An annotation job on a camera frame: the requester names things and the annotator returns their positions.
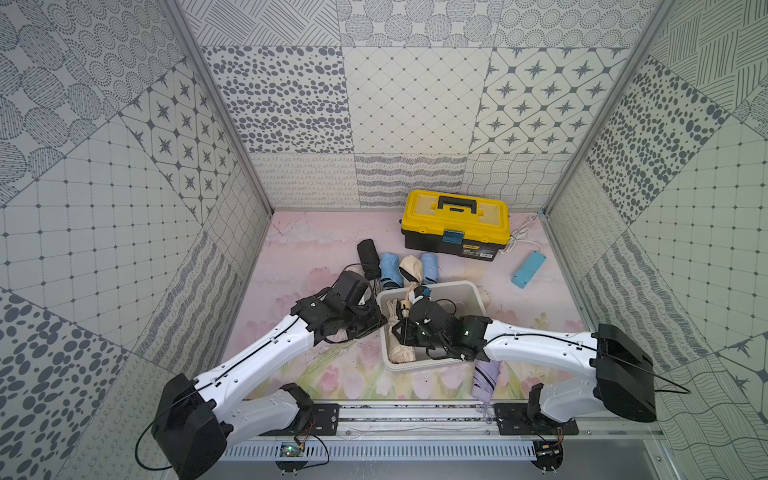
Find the cream umbrella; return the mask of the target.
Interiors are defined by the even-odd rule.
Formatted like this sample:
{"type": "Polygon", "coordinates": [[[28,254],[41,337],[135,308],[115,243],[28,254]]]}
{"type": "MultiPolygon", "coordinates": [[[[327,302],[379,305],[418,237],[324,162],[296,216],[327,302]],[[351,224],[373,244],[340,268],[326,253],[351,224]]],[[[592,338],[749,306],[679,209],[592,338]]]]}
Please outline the cream umbrella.
{"type": "Polygon", "coordinates": [[[409,296],[413,292],[415,286],[410,285],[402,300],[391,300],[386,303],[387,313],[387,338],[389,346],[387,347],[388,358],[393,364],[407,364],[416,361],[416,351],[412,346],[406,346],[400,343],[400,341],[392,333],[392,328],[396,326],[401,320],[403,320],[411,308],[412,302],[409,296]]]}

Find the lilac umbrella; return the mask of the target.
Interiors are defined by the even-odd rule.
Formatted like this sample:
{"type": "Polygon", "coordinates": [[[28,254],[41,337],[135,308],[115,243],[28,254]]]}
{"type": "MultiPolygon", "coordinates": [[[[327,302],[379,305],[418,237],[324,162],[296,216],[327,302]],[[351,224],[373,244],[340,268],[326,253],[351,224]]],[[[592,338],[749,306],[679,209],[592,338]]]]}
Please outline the lilac umbrella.
{"type": "Polygon", "coordinates": [[[488,404],[494,394],[501,371],[499,361],[481,361],[474,363],[471,396],[483,404],[488,404]]]}

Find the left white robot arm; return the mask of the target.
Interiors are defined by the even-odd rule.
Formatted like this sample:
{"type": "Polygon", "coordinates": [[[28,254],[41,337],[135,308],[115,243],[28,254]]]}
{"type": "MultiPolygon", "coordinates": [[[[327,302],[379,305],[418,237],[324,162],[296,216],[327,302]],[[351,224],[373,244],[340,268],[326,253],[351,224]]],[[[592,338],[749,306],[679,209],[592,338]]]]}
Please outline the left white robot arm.
{"type": "Polygon", "coordinates": [[[227,448],[262,434],[310,437],[329,425],[297,384],[257,400],[248,394],[338,332],[357,340],[385,322],[370,282],[344,271],[332,286],[298,300],[275,328],[232,358],[194,378],[179,374],[169,380],[146,431],[180,479],[199,478],[227,448]]]}

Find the white plastic storage box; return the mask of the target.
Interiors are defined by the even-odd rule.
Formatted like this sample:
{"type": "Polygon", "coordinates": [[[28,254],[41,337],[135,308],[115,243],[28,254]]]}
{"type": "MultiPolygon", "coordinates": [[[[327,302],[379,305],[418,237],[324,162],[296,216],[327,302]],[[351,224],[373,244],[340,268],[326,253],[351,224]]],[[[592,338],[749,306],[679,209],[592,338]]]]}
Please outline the white plastic storage box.
{"type": "MultiPolygon", "coordinates": [[[[450,302],[456,306],[455,315],[461,317],[464,315],[486,316],[486,310],[483,298],[476,285],[467,280],[438,283],[430,286],[432,300],[438,303],[448,312],[452,311],[450,302]]],[[[387,305],[391,301],[402,301],[407,293],[406,288],[385,290],[378,294],[377,303],[384,315],[388,314],[387,305]]],[[[380,330],[380,343],[382,358],[385,367],[391,372],[403,373],[419,371],[432,368],[442,368],[461,364],[461,360],[456,359],[430,359],[423,348],[416,348],[415,360],[406,363],[394,363],[391,359],[390,349],[397,345],[396,340],[391,334],[391,327],[385,325],[380,330]]]]}

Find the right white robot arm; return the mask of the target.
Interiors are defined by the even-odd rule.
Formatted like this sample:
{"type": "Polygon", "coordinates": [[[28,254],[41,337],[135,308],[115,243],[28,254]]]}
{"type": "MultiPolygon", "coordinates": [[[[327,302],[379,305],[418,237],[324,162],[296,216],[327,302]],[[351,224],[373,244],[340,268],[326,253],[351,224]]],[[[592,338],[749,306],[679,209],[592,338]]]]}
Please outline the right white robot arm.
{"type": "Polygon", "coordinates": [[[485,316],[457,317],[422,297],[398,316],[392,334],[402,345],[439,350],[449,359],[521,362],[571,374],[529,394],[528,411],[553,422],[603,410],[635,422],[657,419],[653,361],[610,324],[595,332],[535,330],[485,316]]]}

